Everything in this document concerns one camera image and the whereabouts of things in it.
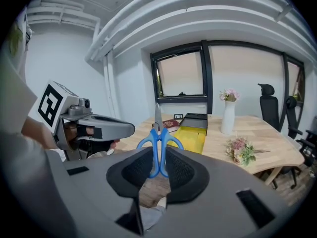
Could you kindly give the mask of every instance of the pants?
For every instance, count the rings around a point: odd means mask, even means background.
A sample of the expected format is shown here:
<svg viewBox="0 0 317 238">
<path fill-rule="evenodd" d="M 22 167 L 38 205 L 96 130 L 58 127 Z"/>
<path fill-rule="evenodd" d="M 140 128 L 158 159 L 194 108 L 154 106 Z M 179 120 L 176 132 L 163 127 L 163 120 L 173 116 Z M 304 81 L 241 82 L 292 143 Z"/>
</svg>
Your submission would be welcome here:
<svg viewBox="0 0 317 238">
<path fill-rule="evenodd" d="M 164 215 L 166 209 L 163 206 L 145 208 L 140 206 L 143 230 L 146 231 L 154 226 Z"/>
</svg>

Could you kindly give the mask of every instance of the open box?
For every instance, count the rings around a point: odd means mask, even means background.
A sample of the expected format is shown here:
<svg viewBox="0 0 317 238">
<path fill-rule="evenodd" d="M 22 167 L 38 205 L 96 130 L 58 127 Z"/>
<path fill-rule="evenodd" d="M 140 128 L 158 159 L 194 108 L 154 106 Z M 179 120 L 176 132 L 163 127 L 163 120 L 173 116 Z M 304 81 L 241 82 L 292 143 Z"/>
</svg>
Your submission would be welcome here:
<svg viewBox="0 0 317 238">
<path fill-rule="evenodd" d="M 182 142 L 185 150 L 201 154 L 204 148 L 207 128 L 207 114 L 187 113 L 174 137 Z M 168 144 L 177 147 L 176 143 L 172 141 L 168 142 Z"/>
</svg>

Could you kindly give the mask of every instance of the table leg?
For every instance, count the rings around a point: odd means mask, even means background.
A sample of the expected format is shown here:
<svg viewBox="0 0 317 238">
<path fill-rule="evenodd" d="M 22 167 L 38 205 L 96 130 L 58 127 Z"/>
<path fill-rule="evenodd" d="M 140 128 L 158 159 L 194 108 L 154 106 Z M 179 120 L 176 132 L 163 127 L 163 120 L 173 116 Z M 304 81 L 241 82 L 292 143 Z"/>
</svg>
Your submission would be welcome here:
<svg viewBox="0 0 317 238">
<path fill-rule="evenodd" d="M 268 176 L 268 178 L 265 180 L 265 184 L 269 185 L 274 178 L 278 175 L 278 173 L 281 171 L 282 167 L 277 167 L 275 169 L 273 169 L 272 173 Z"/>
</svg>

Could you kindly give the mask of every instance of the person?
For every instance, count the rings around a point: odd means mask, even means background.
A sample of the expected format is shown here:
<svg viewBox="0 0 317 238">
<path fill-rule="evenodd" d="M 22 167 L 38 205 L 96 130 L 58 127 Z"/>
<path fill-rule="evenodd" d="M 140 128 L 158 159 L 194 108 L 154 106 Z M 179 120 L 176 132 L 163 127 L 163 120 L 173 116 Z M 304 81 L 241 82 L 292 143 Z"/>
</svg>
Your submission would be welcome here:
<svg viewBox="0 0 317 238">
<path fill-rule="evenodd" d="M 0 49 L 0 79 L 2 80 L 0 82 L 0 101 L 6 104 L 5 110 L 2 110 L 0 116 L 0 131 L 21 133 L 40 143 L 44 149 L 57 149 L 58 146 L 53 135 L 44 123 L 27 115 L 36 100 L 36 96 L 27 87 L 25 80 L 25 61 L 31 37 L 32 30 L 27 23 L 26 7 L 24 7 Z M 89 135 L 94 134 L 92 127 L 87 127 L 86 132 Z M 65 135 L 68 141 L 77 136 L 75 123 L 65 124 Z M 120 139 L 111 143 L 110 149 L 114 149 L 119 141 Z M 165 197 L 158 202 L 156 207 L 140 206 L 144 230 L 149 230 L 155 225 L 165 213 L 165 209 Z"/>
</svg>

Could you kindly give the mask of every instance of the white vase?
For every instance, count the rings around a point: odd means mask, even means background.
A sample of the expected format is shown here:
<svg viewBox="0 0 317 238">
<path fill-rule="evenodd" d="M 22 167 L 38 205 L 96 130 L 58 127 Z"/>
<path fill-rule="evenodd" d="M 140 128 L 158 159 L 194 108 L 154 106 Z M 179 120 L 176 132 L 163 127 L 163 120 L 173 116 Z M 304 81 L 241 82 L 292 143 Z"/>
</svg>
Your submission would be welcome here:
<svg viewBox="0 0 317 238">
<path fill-rule="evenodd" d="M 230 135 L 234 126 L 234 108 L 236 101 L 226 101 L 225 105 L 220 131 L 223 134 Z"/>
</svg>

